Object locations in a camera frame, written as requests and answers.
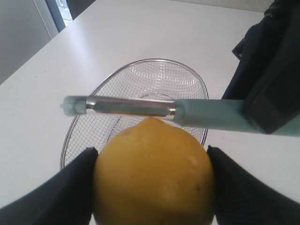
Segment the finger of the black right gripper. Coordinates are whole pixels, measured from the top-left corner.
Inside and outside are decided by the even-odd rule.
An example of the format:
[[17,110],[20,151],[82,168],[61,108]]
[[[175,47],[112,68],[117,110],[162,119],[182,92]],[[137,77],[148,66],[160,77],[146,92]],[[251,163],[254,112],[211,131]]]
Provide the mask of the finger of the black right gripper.
[[241,112],[263,134],[300,132],[300,56],[276,62],[252,88],[228,87],[223,99],[242,100]]

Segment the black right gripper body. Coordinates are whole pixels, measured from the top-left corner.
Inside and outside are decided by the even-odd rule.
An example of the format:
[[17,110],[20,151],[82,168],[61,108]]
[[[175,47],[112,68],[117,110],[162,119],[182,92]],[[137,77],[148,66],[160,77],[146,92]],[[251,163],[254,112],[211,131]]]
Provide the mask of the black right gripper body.
[[244,38],[234,47],[240,60],[235,77],[243,73],[261,74],[271,63],[290,23],[298,0],[275,0],[264,11],[263,19],[251,26]]

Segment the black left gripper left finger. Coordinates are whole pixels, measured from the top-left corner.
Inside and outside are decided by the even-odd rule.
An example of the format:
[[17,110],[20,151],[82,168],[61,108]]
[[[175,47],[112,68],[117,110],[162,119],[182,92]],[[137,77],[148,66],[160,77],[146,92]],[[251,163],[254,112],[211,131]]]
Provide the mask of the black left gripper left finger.
[[88,225],[98,151],[86,148],[69,165],[22,198],[0,209],[2,225]]

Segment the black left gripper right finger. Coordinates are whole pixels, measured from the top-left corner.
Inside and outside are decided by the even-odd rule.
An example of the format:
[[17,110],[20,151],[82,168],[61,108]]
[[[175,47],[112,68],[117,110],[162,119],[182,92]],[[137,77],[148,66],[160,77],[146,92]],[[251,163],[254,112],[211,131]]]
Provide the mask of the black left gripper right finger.
[[265,185],[221,149],[207,153],[216,182],[216,220],[220,225],[298,225],[300,205]]

